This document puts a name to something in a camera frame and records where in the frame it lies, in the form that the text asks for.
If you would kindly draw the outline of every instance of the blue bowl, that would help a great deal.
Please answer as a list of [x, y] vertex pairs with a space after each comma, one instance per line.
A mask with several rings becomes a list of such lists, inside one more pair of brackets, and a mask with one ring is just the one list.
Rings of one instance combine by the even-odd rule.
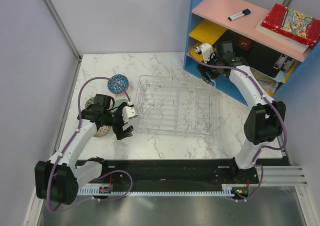
[[[112, 80], [115, 80], [118, 82], [125, 90], [129, 88], [129, 80], [126, 76], [124, 75], [114, 75], [111, 77]], [[121, 94], [123, 93], [122, 89], [112, 81], [108, 82], [108, 89], [111, 91], [113, 94]]]

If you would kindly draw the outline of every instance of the patterned bowl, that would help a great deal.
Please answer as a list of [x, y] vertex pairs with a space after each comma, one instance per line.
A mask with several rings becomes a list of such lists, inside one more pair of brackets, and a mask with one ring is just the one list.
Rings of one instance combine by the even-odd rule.
[[[85, 108], [87, 108], [89, 105], [93, 104], [94, 101], [95, 101], [95, 97], [91, 97], [85, 103]], [[93, 137], [102, 137], [102, 136], [106, 135], [110, 131], [110, 129], [111, 129], [110, 126], [101, 126]]]
[[[111, 79], [115, 80], [116, 82], [118, 82], [125, 90], [127, 90], [129, 88], [129, 80], [128, 80], [128, 78], [126, 76], [124, 76], [124, 75], [114, 75], [113, 77], [111, 77]], [[121, 93], [123, 93], [121, 88], [117, 84], [113, 83], [112, 81], [108, 82], [108, 89], [113, 94], [121, 94]]]

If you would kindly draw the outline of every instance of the wire rack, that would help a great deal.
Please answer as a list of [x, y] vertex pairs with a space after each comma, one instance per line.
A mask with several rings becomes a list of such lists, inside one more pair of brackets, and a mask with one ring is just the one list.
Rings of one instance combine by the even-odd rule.
[[135, 105], [135, 129], [155, 133], [211, 136], [214, 91], [199, 79], [142, 75]]

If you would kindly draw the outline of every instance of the gray floor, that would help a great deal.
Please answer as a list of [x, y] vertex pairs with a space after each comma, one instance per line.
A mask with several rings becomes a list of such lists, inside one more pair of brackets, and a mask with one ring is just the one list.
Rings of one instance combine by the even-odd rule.
[[305, 225], [293, 188], [288, 190], [262, 188], [250, 201], [237, 204], [217, 197], [127, 197], [114, 202], [87, 201], [56, 215], [44, 209], [38, 224], [38, 226]]

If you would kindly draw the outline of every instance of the robotic arm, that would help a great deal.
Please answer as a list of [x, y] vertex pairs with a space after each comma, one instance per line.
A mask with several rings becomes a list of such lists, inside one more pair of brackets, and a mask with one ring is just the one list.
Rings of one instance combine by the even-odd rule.
[[[81, 152], [101, 126], [112, 126], [118, 140], [132, 136], [133, 127], [129, 126], [124, 130], [123, 126], [128, 123], [129, 119], [138, 115], [137, 109], [132, 104], [129, 105], [127, 101], [109, 109], [111, 101], [114, 102], [115, 100], [110, 96], [97, 94], [94, 103], [81, 112], [81, 129], [63, 155], [61, 149], [72, 137], [73, 132], [48, 161], [37, 163], [34, 172], [38, 198], [46, 199], [50, 173], [59, 156], [62, 156], [62, 158], [56, 167], [50, 187], [50, 199], [52, 201], [70, 205], [75, 200], [78, 189], [101, 175], [104, 162], [101, 158], [88, 159], [84, 165], [76, 167]], [[78, 124], [79, 120], [77, 120], [74, 130], [77, 129]]]
[[283, 129], [275, 112], [265, 102], [266, 98], [280, 113], [282, 119], [285, 118], [286, 106], [280, 101], [276, 102], [258, 84], [253, 77], [248, 63], [243, 57], [236, 57], [231, 41], [221, 42], [216, 45], [216, 53], [208, 43], [203, 43], [195, 49], [197, 54], [202, 54], [203, 61], [209, 65], [228, 66], [225, 68], [210, 68], [199, 64], [198, 71], [206, 83], [220, 75], [227, 77], [239, 89], [251, 108], [249, 116], [244, 124], [246, 140], [240, 152], [234, 158], [233, 175], [239, 171], [249, 170], [254, 167], [262, 145], [272, 142], [281, 135]]

